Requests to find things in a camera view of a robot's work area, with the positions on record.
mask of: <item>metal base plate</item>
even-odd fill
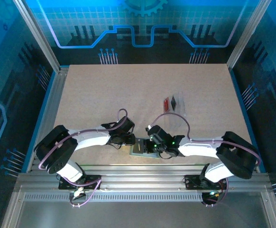
[[[146,153],[144,139],[141,138],[136,138],[135,144],[131,147],[129,154],[147,158],[160,158],[158,153]]]

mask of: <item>wooden table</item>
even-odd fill
[[[114,122],[126,108],[136,124],[136,137],[147,137],[145,127],[163,112],[163,100],[182,91],[192,138],[222,136],[233,131],[250,142],[247,127],[226,64],[71,65],[55,126],[88,129]],[[158,125],[164,127],[164,121]],[[171,135],[186,134],[181,126]],[[205,164],[215,159],[192,156],[169,160],[129,155],[94,146],[76,151],[79,164]]]

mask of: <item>enclosure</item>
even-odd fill
[[[81,149],[72,160],[102,184],[80,209],[38,169],[33,149],[55,126],[94,128],[126,108],[147,137],[175,94],[192,137],[233,131],[259,151],[221,205],[206,208],[182,182],[209,157]],[[276,228],[275,184],[276,0],[0,0],[1,227]]]

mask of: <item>blue frame edge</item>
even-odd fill
[[[32,136],[32,139],[31,139],[29,147],[28,147],[28,152],[26,154],[21,172],[26,172],[26,170],[28,168],[30,157],[32,156],[33,149],[34,149],[34,144],[35,144],[35,141],[36,141],[36,138],[37,138],[37,133],[38,133],[39,127],[41,125],[41,120],[42,120],[42,117],[44,115],[45,107],[46,107],[46,104],[48,102],[49,94],[51,92],[55,77],[56,77],[56,73],[53,71],[52,76],[51,76],[51,80],[49,81],[47,91],[45,93],[45,97],[44,97],[44,100],[43,100],[43,103],[42,103],[42,106],[41,106],[41,109],[40,109],[40,112],[39,112],[37,123],[36,123],[35,129],[34,129],[34,132],[33,132],[33,136]]]
[[[234,89],[235,89],[235,92],[236,92],[236,95],[237,95],[237,98],[238,98],[238,102],[239,102],[239,105],[240,105],[240,108],[241,108],[241,111],[242,111],[244,121],[246,122],[246,125],[247,125],[248,134],[250,135],[251,142],[252,142],[253,146],[255,146],[257,148],[257,150],[259,151],[259,148],[258,148],[258,145],[257,145],[257,142],[256,142],[256,138],[255,138],[255,135],[253,133],[252,125],[251,125],[250,120],[248,118],[248,113],[247,113],[247,110],[244,106],[244,103],[243,103],[243,100],[242,100],[242,97],[241,97],[241,93],[240,93],[240,90],[239,90],[239,86],[237,84],[237,81],[236,81],[233,70],[230,70],[230,75],[231,75],[233,86],[234,86]],[[266,172],[266,169],[265,169],[265,166],[263,165],[263,162],[260,164],[259,169],[260,169],[260,172]]]

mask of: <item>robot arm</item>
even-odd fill
[[[43,169],[43,165],[49,174],[57,173],[70,182],[85,183],[84,171],[70,160],[73,152],[84,147],[112,143],[119,146],[133,145],[134,126],[127,116],[118,123],[105,123],[92,130],[67,130],[63,125],[59,125],[35,147],[36,156],[41,161],[39,168]]]
[[[102,124],[93,130],[75,131],[67,130],[64,126],[55,127],[36,147],[37,157],[50,174],[58,173],[71,182],[83,183],[85,173],[81,167],[70,160],[74,151],[94,145],[133,145],[135,135],[130,132],[134,123],[124,116],[118,123]],[[216,183],[230,176],[244,179],[251,178],[255,168],[256,157],[242,148],[228,144],[236,144],[256,149],[247,141],[232,132],[226,132],[223,137],[210,140],[192,140],[184,135],[171,136],[158,125],[147,129],[149,139],[144,140],[143,151],[146,153],[168,153],[171,157],[176,156],[208,156],[217,158],[215,164],[207,164],[200,180],[208,184]]]
[[[233,175],[250,179],[256,166],[257,158],[245,150],[252,150],[256,153],[256,148],[233,132],[226,132],[223,137],[210,140],[193,140],[184,135],[172,137],[158,125],[146,130],[150,138],[145,141],[148,153],[166,152],[171,157],[197,155],[219,159],[217,163],[207,164],[204,167],[200,180],[206,185]]]

